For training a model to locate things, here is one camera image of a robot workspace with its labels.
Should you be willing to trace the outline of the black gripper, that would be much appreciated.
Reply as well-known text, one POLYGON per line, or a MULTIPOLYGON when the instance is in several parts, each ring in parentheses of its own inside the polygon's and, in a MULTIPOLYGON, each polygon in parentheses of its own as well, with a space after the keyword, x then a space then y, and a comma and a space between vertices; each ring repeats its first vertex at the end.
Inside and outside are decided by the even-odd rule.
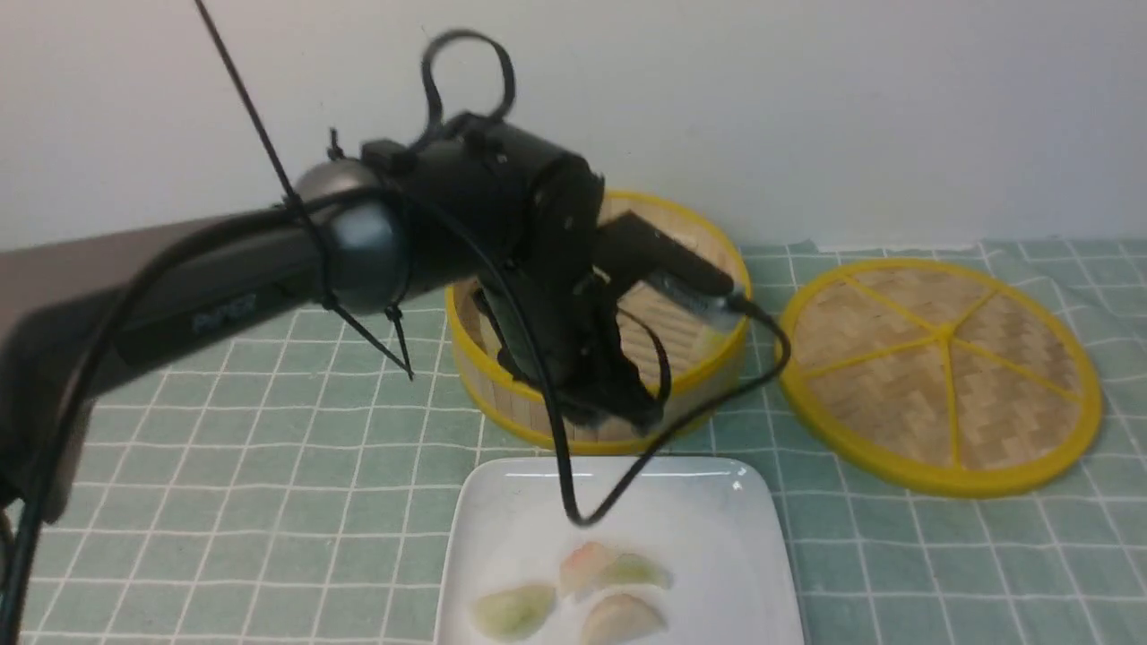
POLYGON ((646 437, 664 417, 665 363, 651 391, 622 351, 617 302, 606 286, 591 261, 516 262, 479 273, 479 311, 514 380, 543 391, 543 363, 570 422, 596 428, 622 419, 646 437))

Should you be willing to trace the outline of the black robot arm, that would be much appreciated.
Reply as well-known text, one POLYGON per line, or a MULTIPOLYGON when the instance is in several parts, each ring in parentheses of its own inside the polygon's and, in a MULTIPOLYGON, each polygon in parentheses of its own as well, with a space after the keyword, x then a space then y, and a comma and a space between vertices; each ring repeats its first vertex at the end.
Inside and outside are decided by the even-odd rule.
POLYGON ((621 348, 622 288, 599 274, 604 181, 590 163, 487 116, 422 142, 364 143, 298 180, 298 199, 201 223, 3 254, 3 506, 47 485, 65 510, 103 393, 271 318, 319 305, 359 328, 475 279, 504 368, 578 422, 646 430, 648 393, 621 348))

